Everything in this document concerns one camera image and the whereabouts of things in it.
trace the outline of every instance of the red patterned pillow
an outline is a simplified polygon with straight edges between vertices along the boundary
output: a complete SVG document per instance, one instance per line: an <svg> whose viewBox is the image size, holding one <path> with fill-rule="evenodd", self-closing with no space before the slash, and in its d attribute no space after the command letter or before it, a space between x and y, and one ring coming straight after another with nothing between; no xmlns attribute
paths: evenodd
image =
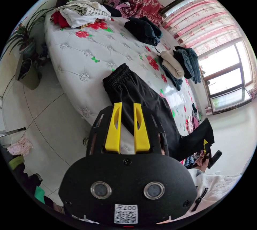
<svg viewBox="0 0 257 230"><path fill-rule="evenodd" d="M122 17L129 18L134 16L140 18L146 16L155 25L159 25L162 21L162 16L159 11L164 6L158 0L129 0L129 8L120 8Z"/></svg>

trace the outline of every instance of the curtain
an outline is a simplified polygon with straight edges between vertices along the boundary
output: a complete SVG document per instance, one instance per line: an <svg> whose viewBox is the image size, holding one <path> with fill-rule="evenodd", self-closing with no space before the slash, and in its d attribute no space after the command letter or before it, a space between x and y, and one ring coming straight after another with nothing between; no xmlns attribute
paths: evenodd
<svg viewBox="0 0 257 230"><path fill-rule="evenodd" d="M242 36L235 21L217 0L195 0L165 19L162 26L182 47L198 56Z"/></svg>
<svg viewBox="0 0 257 230"><path fill-rule="evenodd" d="M253 81L252 99L255 99L257 97L257 60L249 40L245 39L243 42L247 50L248 58L250 60L250 64L252 67L252 81Z"/></svg>

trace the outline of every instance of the plant pot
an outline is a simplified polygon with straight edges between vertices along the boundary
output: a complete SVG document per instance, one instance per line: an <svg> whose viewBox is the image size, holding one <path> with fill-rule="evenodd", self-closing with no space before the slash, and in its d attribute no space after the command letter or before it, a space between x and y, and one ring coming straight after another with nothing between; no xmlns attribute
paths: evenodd
<svg viewBox="0 0 257 230"><path fill-rule="evenodd" d="M38 78L38 73L35 67L32 64L32 60L30 58L19 61L15 78L17 81L20 81L30 90L34 90L38 87L40 80Z"/></svg>
<svg viewBox="0 0 257 230"><path fill-rule="evenodd" d="M55 7L58 8L60 6L64 6L66 5L66 3L68 2L69 0L57 0L56 1L56 4L55 4Z"/></svg>
<svg viewBox="0 0 257 230"><path fill-rule="evenodd" d="M19 53L23 55L23 59L30 58L36 51L36 40L33 41L24 49L19 50Z"/></svg>

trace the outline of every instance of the green cloth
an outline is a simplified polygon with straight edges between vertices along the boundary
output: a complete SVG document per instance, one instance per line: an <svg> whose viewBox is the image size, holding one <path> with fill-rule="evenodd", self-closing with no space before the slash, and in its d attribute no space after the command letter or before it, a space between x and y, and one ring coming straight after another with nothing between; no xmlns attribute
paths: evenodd
<svg viewBox="0 0 257 230"><path fill-rule="evenodd" d="M34 197L45 204L44 195L45 195L45 191L41 189L39 186L37 186Z"/></svg>
<svg viewBox="0 0 257 230"><path fill-rule="evenodd" d="M12 159L11 161L9 161L8 164L12 170L15 170L16 167L18 167L20 164L22 164L24 162L25 162L24 157L23 157L23 155L21 155L19 157Z"/></svg>

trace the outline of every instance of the elastic waistband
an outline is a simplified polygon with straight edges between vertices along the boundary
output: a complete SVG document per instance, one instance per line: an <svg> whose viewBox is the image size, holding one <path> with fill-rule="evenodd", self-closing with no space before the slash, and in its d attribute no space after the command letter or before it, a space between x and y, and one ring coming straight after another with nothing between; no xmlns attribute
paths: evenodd
<svg viewBox="0 0 257 230"><path fill-rule="evenodd" d="M103 79L105 90L120 87L131 78L131 71L126 63L120 65L108 77Z"/></svg>

